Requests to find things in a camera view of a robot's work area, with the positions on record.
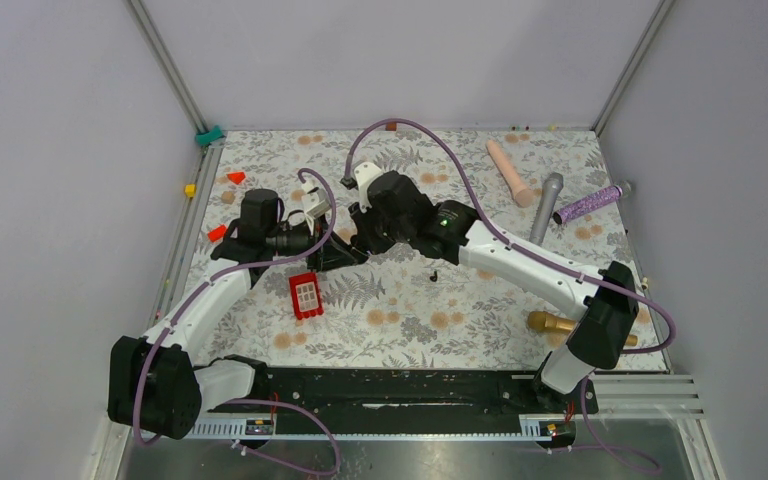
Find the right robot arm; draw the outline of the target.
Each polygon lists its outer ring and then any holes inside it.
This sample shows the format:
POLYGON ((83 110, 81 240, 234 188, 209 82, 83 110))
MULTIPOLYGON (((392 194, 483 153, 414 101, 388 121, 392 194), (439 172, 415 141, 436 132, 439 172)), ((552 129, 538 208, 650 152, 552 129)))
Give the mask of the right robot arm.
POLYGON ((612 262, 599 269, 532 245, 515 250, 513 238, 495 233, 494 224, 482 221, 474 208, 454 200, 433 203, 407 176, 372 163, 355 167, 350 182, 359 193, 349 208, 355 248, 383 254, 406 244, 426 258, 491 273, 574 321, 533 386, 543 410, 561 410, 587 374, 617 366, 639 312, 637 300, 627 295, 634 278, 626 265, 612 262))

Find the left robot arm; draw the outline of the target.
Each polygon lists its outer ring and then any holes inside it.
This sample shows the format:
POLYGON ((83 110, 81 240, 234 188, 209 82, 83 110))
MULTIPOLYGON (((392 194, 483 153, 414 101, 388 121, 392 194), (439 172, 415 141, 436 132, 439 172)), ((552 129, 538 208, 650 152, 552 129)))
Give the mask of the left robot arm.
POLYGON ((263 366, 241 358, 194 364, 193 357, 222 317, 273 265, 307 259, 333 234, 336 210, 327 186, 304 186, 302 222, 282 216, 284 202, 269 189, 244 194, 211 253, 200 282, 139 337, 123 336, 110 353, 107 416, 136 434, 184 438, 205 412, 235 400, 256 411, 269 401, 263 366))

